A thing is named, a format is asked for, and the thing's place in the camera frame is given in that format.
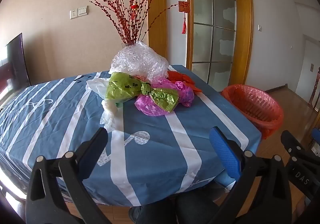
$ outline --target red trash can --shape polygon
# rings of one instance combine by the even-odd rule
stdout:
[[[222,96],[232,103],[267,139],[283,123],[284,113],[279,104],[266,92],[248,85],[226,87]]]

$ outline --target blue gripper pad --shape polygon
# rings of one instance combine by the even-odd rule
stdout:
[[[320,131],[314,128],[311,132],[312,138],[320,145]]]
[[[213,127],[209,133],[209,140],[228,175],[238,181],[241,176],[241,161],[229,146],[227,138],[218,127]]]

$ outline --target electrical outlet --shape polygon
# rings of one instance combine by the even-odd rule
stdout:
[[[77,18],[77,17],[78,17],[78,9],[70,10],[70,19]]]
[[[78,8],[78,14],[79,16],[86,16],[88,14],[88,6],[85,7],[79,7]]]

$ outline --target pink plastic bag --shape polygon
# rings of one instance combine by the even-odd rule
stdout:
[[[178,91],[179,102],[186,107],[190,107],[194,99],[193,90],[190,87],[184,85],[183,82],[176,82],[173,84],[168,79],[159,79],[151,84],[153,88],[167,88]],[[138,110],[149,116],[162,116],[169,114],[169,112],[163,110],[149,96],[139,95],[134,103]]]

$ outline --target blue tablecloth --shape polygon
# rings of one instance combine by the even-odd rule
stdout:
[[[119,109],[116,129],[91,176],[84,180],[98,202],[137,206],[204,186],[215,179],[232,183],[209,142],[218,126],[244,150],[256,151],[260,132],[228,101],[183,66],[203,90],[190,108],[179,104],[167,116],[138,111],[135,100]],[[102,99],[86,89],[86,80],[108,72],[78,75],[24,90],[0,114],[0,161],[28,182],[37,156],[47,159],[76,150],[100,125]]]

